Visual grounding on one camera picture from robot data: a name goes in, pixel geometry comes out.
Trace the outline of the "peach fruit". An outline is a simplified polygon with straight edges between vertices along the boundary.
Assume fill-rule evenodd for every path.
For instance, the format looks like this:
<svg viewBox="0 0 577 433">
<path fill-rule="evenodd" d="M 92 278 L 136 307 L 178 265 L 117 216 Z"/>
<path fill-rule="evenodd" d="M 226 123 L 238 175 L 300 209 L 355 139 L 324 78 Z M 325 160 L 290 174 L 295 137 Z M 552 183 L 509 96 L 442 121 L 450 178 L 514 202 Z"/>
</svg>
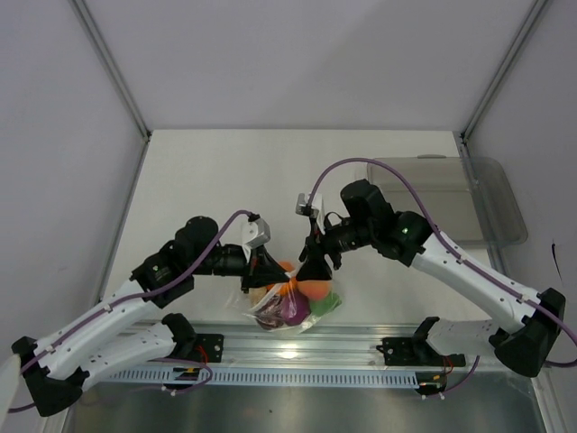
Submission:
<svg viewBox="0 0 577 433">
<path fill-rule="evenodd" d="M 330 294 L 332 285 L 330 281 L 298 281 L 297 289 L 308 299 L 319 301 Z"/>
</svg>

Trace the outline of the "small garlic bulb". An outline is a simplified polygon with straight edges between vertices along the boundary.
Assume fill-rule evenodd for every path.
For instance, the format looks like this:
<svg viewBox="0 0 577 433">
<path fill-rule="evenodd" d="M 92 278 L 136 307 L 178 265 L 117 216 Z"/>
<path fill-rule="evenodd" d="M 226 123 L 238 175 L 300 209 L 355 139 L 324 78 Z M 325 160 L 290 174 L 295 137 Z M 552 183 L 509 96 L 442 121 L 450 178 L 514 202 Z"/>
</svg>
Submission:
<svg viewBox="0 0 577 433">
<path fill-rule="evenodd" d="M 267 294 L 266 288 L 249 289 L 248 300 L 251 307 L 256 306 Z"/>
</svg>

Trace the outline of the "orange fruit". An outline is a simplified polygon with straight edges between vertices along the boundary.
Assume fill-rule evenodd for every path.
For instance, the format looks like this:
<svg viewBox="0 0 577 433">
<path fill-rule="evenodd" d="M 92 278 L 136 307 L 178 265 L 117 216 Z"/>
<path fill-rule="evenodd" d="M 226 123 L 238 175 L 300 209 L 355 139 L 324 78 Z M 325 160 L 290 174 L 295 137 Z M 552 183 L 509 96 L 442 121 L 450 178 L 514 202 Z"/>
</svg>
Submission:
<svg viewBox="0 0 577 433">
<path fill-rule="evenodd" d="M 290 294 L 290 292 L 293 292 L 297 289 L 297 270 L 295 264 L 292 262 L 282 261 L 279 262 L 279 264 L 285 273 L 289 276 L 289 280 L 281 283 L 267 285 L 265 289 L 266 291 L 275 290 L 280 296 L 287 296 Z"/>
</svg>

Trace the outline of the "green lettuce leaf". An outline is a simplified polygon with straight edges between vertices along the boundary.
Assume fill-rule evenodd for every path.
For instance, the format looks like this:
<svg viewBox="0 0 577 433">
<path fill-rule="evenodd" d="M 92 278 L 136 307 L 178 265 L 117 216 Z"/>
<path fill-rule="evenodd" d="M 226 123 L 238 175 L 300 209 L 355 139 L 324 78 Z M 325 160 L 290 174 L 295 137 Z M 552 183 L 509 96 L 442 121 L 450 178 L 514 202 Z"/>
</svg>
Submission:
<svg viewBox="0 0 577 433">
<path fill-rule="evenodd" d="M 334 291 L 330 291 L 323 299 L 310 300 L 309 307 L 312 316 L 321 318 L 340 307 L 342 300 Z"/>
</svg>

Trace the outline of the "purple red onion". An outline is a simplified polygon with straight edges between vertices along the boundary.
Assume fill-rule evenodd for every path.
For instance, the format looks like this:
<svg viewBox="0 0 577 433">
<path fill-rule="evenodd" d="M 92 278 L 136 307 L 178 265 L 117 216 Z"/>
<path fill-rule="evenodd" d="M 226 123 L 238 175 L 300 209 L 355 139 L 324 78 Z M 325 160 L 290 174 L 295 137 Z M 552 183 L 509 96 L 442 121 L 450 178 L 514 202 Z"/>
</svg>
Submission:
<svg viewBox="0 0 577 433">
<path fill-rule="evenodd" d="M 308 298 L 299 291 L 290 292 L 282 299 L 282 317 L 285 325 L 300 325 L 310 315 Z"/>
</svg>

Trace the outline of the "clear zip top bag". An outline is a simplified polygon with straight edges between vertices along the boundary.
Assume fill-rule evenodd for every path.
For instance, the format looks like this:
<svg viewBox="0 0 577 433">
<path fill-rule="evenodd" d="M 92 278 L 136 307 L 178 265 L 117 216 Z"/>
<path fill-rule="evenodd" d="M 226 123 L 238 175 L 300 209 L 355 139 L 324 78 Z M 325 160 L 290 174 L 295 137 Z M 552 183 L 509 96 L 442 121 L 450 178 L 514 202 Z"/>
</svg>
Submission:
<svg viewBox="0 0 577 433">
<path fill-rule="evenodd" d="M 342 305 L 330 281 L 298 281 L 298 269 L 281 262 L 289 281 L 233 294 L 227 307 L 267 332 L 300 334 Z"/>
</svg>

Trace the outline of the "red apple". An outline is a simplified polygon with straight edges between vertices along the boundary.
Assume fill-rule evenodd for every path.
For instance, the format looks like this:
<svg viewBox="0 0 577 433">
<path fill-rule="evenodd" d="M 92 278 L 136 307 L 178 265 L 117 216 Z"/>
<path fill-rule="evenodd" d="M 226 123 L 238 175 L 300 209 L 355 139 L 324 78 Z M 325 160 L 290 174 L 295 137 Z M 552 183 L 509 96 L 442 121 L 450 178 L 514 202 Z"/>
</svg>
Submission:
<svg viewBox="0 0 577 433">
<path fill-rule="evenodd" d="M 282 298 L 271 298 L 262 308 L 254 313 L 257 324 L 264 330 L 283 327 Z"/>
</svg>

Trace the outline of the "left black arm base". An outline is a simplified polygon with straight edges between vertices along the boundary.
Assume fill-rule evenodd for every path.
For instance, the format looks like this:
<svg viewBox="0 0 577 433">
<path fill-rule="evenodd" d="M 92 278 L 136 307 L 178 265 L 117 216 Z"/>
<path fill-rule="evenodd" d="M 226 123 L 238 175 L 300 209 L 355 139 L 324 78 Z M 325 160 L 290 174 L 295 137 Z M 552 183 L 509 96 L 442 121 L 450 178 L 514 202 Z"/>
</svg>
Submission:
<svg viewBox="0 0 577 433">
<path fill-rule="evenodd" d="M 180 354 L 170 354 L 169 359 L 188 360 L 202 364 L 220 364 L 224 354 L 224 335 L 198 334 L 194 345 Z"/>
</svg>

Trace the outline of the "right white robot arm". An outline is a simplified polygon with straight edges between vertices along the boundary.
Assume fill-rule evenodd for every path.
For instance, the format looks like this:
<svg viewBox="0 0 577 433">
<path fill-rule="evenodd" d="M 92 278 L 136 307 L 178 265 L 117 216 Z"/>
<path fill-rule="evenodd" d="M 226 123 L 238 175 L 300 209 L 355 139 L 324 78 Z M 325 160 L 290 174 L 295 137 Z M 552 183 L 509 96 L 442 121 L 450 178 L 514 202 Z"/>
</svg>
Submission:
<svg viewBox="0 0 577 433">
<path fill-rule="evenodd" d="M 299 256 L 298 281 L 330 281 L 343 253 L 370 246 L 439 280 L 488 315 L 482 321 L 426 318 L 411 343 L 420 363 L 442 355 L 493 355 L 515 373 L 538 376 L 561 332 L 564 295 L 539 292 L 484 266 L 423 216 L 394 210 L 367 180 L 344 187 L 341 200 L 348 215 L 331 225 L 320 195 L 299 195 L 296 212 L 309 219 L 310 233 Z"/>
</svg>

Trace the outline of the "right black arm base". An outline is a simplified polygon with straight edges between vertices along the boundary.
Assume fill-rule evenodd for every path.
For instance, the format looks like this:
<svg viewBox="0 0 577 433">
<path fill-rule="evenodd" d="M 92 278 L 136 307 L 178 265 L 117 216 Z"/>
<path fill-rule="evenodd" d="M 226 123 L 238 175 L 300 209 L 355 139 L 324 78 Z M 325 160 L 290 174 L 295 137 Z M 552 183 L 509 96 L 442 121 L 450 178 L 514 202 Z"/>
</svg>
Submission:
<svg viewBox="0 0 577 433">
<path fill-rule="evenodd" d="M 464 355 L 439 355 L 426 342 L 412 337 L 384 337 L 376 345 L 387 366 L 464 367 Z"/>
</svg>

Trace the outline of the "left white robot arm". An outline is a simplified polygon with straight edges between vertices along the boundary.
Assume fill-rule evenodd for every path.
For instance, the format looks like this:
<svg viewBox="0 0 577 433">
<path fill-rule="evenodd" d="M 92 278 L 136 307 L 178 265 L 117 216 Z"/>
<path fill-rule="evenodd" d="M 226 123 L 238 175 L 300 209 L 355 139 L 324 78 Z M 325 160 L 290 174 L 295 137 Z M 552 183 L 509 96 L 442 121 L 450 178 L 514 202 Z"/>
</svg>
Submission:
<svg viewBox="0 0 577 433">
<path fill-rule="evenodd" d="M 221 244 L 227 228 L 207 216 L 195 216 L 137 266 L 117 291 L 72 323 L 40 339 L 23 336 L 14 342 L 12 351 L 20 358 L 31 408 L 49 417 L 127 368 L 164 358 L 195 360 L 197 333 L 179 313 L 169 313 L 139 334 L 121 334 L 191 292 L 197 275 L 237 277 L 242 290 L 288 281 L 287 271 L 265 248 L 269 225 L 257 214 L 242 214 L 247 220 L 239 244 Z"/>
</svg>

